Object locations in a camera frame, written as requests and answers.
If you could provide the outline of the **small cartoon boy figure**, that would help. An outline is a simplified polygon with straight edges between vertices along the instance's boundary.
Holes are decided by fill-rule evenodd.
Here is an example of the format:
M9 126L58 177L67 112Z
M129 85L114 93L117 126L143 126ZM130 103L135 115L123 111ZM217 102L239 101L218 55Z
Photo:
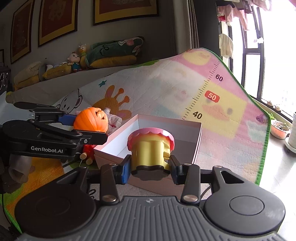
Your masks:
M67 61L68 65L71 66L72 72L78 72L82 70L80 66L80 57L76 52L72 52L67 58Z

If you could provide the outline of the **red gold framed picture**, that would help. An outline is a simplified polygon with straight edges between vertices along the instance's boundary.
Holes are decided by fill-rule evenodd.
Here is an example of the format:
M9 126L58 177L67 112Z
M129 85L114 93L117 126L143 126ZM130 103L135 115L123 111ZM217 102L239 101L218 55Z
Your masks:
M93 25L119 20L157 16L159 4L155 0L142 1L93 1Z
M34 0L23 3L13 14L11 25L11 64L31 52L31 32Z
M41 1L38 46L77 31L78 0Z

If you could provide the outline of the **colourful cartoon play mat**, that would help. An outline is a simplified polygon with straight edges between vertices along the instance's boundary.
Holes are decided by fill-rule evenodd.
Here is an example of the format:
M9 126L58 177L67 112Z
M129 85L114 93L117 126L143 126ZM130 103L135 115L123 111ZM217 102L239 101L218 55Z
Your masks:
M68 113L109 108L126 123L138 114L202 125L197 163L221 165L260 183L270 133L267 112L212 52L191 49L126 69L82 71L6 96L1 114L19 115L13 103L57 106Z

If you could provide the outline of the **small bird plush toy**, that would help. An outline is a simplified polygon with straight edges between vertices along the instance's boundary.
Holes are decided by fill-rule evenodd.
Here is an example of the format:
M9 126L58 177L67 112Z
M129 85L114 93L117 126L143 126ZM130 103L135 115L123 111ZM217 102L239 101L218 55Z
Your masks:
M87 54L87 45L86 44L82 44L78 46L78 52L81 56L86 56Z

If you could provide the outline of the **yellow pillow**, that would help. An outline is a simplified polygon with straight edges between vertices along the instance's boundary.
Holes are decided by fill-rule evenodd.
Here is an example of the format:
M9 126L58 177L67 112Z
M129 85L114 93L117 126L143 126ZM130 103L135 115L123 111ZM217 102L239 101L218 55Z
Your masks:
M67 63L60 65L58 67L55 68L51 68L49 70L47 70L42 77L46 80L49 79L53 79L53 78L57 78L57 77L61 77L64 75L68 75L70 74L72 71L72 67L71 65L68 65Z

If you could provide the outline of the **pink cardboard box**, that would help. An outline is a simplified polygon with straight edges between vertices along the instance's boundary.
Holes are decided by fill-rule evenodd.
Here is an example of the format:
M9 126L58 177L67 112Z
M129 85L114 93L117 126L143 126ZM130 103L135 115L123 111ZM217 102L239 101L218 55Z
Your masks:
M119 164L131 154L137 167L160 167L160 173L168 171L168 158L176 157L184 163L195 163L202 134L202 124L137 114L108 136L107 142L94 148L95 160L104 164Z

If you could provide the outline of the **pink plant pot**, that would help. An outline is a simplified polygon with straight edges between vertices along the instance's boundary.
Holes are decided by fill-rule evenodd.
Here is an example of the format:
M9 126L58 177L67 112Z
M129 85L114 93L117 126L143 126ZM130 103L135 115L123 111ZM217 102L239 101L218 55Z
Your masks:
M290 134L290 127L281 121L271 121L271 134L280 140L284 140L288 134Z

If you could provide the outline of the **orange pumpkin head toy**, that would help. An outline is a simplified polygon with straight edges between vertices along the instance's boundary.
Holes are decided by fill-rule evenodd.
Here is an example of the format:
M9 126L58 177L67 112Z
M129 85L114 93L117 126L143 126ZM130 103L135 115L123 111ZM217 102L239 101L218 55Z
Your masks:
M100 108L87 108L81 111L75 118L74 129L79 131L93 131L106 133L108 130L108 117ZM94 148L96 145L84 145L80 159L87 165L95 160Z

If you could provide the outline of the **green yellow folded cushion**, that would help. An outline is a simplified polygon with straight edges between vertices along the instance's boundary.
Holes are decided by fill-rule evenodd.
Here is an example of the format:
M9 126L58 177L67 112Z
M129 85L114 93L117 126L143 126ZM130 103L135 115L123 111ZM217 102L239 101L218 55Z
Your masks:
M84 58L84 65L88 68L132 65L137 62L143 44L142 36L92 44Z

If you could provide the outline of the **beige folded blanket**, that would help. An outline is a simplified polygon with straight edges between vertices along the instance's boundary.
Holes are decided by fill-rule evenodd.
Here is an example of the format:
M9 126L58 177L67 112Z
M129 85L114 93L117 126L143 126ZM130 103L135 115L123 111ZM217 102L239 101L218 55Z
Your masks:
M36 84L40 81L39 79L39 68L41 66L41 62L37 61L31 63L26 68L21 70L13 80L13 89L19 90L33 84Z

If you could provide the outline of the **pink plush doll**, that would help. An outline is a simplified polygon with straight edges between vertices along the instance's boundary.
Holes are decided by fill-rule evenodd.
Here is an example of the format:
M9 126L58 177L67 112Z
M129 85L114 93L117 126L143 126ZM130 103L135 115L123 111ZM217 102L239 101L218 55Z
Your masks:
M111 114L111 110L109 108L105 108L103 111L108 118L108 130L106 134L109 136L121 127L122 118L115 114Z

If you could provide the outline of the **yellow pink toy cup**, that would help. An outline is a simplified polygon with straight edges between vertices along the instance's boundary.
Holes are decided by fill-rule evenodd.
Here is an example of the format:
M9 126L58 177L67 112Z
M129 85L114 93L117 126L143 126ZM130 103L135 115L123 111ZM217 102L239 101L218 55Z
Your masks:
M175 148L171 133L161 128L140 128L127 139L131 174L143 181L160 181L170 172L168 161Z

